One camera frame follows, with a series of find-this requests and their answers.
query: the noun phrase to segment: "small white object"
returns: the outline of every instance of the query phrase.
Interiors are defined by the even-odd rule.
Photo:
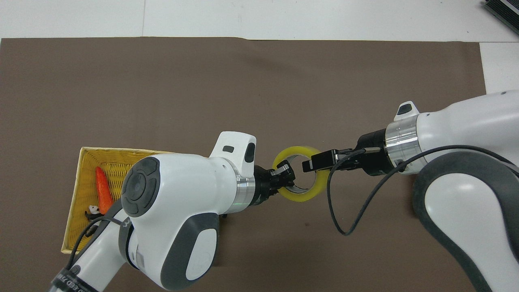
[[[252,160],[246,159],[252,149]],[[209,157],[223,157],[229,160],[239,175],[249,178],[254,176],[254,152],[256,137],[253,135],[224,131],[218,137],[213,152]]]
[[[189,263],[186,279],[192,281],[200,278],[211,266],[216,251],[216,230],[205,229],[198,234]]]
[[[90,210],[90,213],[91,214],[99,214],[99,207],[98,206],[94,206],[94,205],[90,205],[88,206],[88,209]]]
[[[510,249],[499,202],[484,182],[448,174],[425,194],[432,221],[476,264],[492,291],[519,288],[519,264]]]

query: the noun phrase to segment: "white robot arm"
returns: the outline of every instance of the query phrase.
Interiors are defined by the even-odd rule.
[[[404,163],[449,145],[459,147]],[[460,149],[463,145],[490,150],[503,161]],[[366,149],[376,151],[346,157]],[[363,168],[375,176],[391,175],[401,163],[401,173],[418,174],[413,206],[421,223],[457,259],[476,290],[518,291],[519,180],[514,164],[519,165],[519,90],[432,113],[419,113],[405,102],[386,129],[361,136],[355,149],[316,154],[303,162],[303,169],[331,168],[333,173]],[[336,224],[338,230],[350,234],[365,207],[348,232]]]
[[[288,162],[254,165],[256,138],[222,132],[209,158],[158,154],[128,172],[91,240],[52,281],[51,291],[103,291],[127,262],[166,290],[180,290],[211,266],[219,215],[258,205],[293,185]]]

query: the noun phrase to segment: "yellow tape roll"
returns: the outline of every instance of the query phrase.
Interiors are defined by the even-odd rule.
[[[290,162],[290,159],[295,156],[304,156],[310,158],[312,155],[320,153],[321,151],[312,148],[312,147],[304,147],[304,146],[292,146],[286,148],[281,151],[276,159],[274,159],[273,168],[276,169],[277,165],[281,163],[283,160],[287,159]],[[326,181],[328,178],[329,170],[318,170],[316,171],[316,180],[313,183],[313,186],[303,193],[294,193],[288,190],[287,188],[280,188],[278,192],[284,196],[285,198],[296,201],[296,202],[305,202],[309,199],[315,197],[317,194],[322,192],[326,188]]]

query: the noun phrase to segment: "black cable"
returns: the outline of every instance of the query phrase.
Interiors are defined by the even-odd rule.
[[[119,221],[119,220],[117,220],[115,218],[105,217],[105,216],[97,217],[97,218],[93,219],[92,221],[90,221],[90,223],[85,227],[85,229],[83,229],[83,231],[81,232],[81,234],[77,238],[76,244],[74,244],[74,248],[72,248],[72,252],[70,253],[70,257],[69,257],[69,262],[65,266],[65,268],[67,270],[70,270],[72,268],[72,264],[74,263],[74,256],[76,255],[77,249],[79,248],[79,244],[81,243],[81,240],[83,239],[83,236],[85,236],[85,234],[88,232],[90,227],[92,227],[97,222],[103,221],[103,220],[111,221],[111,222],[113,222],[113,223],[115,223],[117,225],[121,225],[121,223],[122,223],[121,221]]]
[[[511,164],[511,165],[514,165],[512,162],[510,162],[508,159],[504,158],[503,156],[495,153],[495,152],[492,152],[490,150],[487,150],[485,148],[481,148],[481,147],[477,147],[477,146],[469,146],[469,145],[447,145],[447,146],[441,146],[441,147],[437,147],[437,148],[434,148],[434,149],[431,149],[431,150],[427,150],[427,151],[424,151],[420,154],[417,154],[411,158],[409,158],[408,160],[404,161],[404,162],[401,162],[397,167],[393,168],[391,171],[389,171],[386,176],[384,176],[384,178],[381,179],[381,181],[377,184],[377,186],[371,191],[370,195],[367,197],[366,201],[364,202],[364,205],[362,206],[362,208],[360,209],[359,213],[357,214],[357,217],[355,219],[355,221],[353,222],[353,224],[351,225],[350,229],[348,231],[344,231],[340,228],[339,226],[339,223],[337,222],[337,219],[335,218],[335,214],[333,212],[333,207],[332,207],[332,197],[331,197],[331,194],[330,194],[330,182],[332,181],[332,175],[333,173],[340,167],[340,165],[342,163],[344,163],[346,160],[356,156],[356,155],[359,155],[359,154],[362,154],[362,153],[356,153],[360,150],[357,150],[357,151],[354,151],[352,153],[350,153],[349,155],[347,155],[346,157],[342,158],[341,160],[339,160],[333,167],[332,169],[330,170],[330,174],[328,175],[328,181],[327,181],[327,184],[326,184],[326,194],[327,194],[327,197],[328,197],[328,207],[330,208],[330,215],[332,216],[332,220],[333,220],[333,223],[335,225],[335,228],[337,228],[337,231],[339,231],[340,234],[344,235],[344,236],[348,236],[350,235],[354,230],[355,228],[357,227],[357,224],[359,224],[359,221],[360,219],[362,218],[362,215],[364,214],[364,212],[366,211],[367,209],[367,206],[370,204],[371,200],[373,199],[373,197],[375,196],[375,194],[378,192],[378,190],[382,187],[382,185],[391,177],[393,176],[395,173],[399,172],[399,171],[402,171],[405,169],[405,167],[419,159],[419,158],[422,158],[426,155],[429,155],[431,153],[434,153],[434,152],[438,152],[438,151],[444,151],[444,150],[451,150],[451,149],[467,149],[467,150],[474,150],[474,151],[478,151],[478,152],[482,152],[482,153],[485,153],[489,156],[492,156],[493,158],[497,159],[497,160],[500,160],[502,162],[505,162],[505,163],[508,163],[508,164]],[[512,171],[516,176],[519,177],[519,172],[517,172],[516,170],[512,169],[512,168],[509,168],[510,171]]]

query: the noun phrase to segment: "brown mat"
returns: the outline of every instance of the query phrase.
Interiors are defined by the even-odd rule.
[[[485,94],[477,43],[3,39],[0,60],[1,291],[44,291],[66,264],[82,146],[207,156],[221,131],[244,131],[270,167],[292,145],[354,147],[401,102],[436,111]],[[337,173],[345,228],[380,178]],[[324,194],[230,215],[216,266],[187,291],[472,291],[413,217],[410,183],[391,179],[349,237]],[[123,290],[161,291],[127,265],[107,288]]]

